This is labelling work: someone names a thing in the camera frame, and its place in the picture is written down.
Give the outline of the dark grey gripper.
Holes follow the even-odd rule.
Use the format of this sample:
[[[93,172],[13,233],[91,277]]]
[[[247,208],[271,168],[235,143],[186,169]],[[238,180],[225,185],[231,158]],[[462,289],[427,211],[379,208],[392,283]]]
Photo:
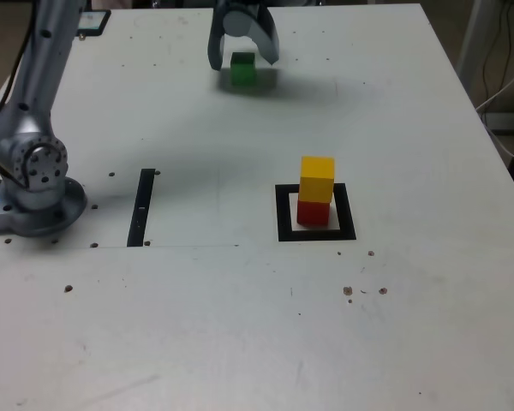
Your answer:
[[[222,68],[225,34],[251,39],[270,65],[279,59],[278,33],[266,1],[216,1],[207,46],[208,61],[213,70]]]

